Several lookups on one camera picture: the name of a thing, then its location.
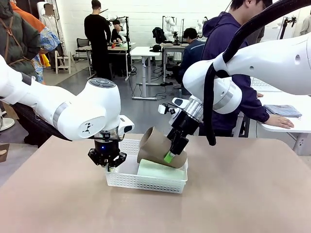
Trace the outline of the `person's right hand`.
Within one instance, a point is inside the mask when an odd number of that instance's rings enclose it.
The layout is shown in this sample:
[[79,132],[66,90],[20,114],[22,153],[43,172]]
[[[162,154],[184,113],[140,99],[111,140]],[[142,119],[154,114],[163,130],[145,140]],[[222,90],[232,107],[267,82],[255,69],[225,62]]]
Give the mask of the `person's right hand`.
[[266,124],[284,129],[290,129],[294,127],[294,124],[289,119],[277,115],[270,115],[269,119],[266,121]]

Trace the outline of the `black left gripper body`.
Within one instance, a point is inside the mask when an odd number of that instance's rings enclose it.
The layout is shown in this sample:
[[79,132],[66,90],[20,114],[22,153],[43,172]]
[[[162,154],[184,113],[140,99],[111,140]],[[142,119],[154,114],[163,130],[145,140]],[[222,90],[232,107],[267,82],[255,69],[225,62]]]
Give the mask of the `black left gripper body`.
[[95,140],[95,152],[104,159],[115,159],[119,156],[119,142],[115,140]]

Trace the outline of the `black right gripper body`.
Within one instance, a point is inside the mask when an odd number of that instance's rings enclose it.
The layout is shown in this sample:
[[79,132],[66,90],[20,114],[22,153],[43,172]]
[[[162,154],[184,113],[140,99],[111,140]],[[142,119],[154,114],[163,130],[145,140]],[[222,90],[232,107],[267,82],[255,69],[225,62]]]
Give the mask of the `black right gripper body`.
[[170,152],[173,155],[180,155],[189,142],[187,136],[195,133],[203,120],[203,114],[171,113],[171,115],[169,124],[172,129],[167,135],[171,141]]

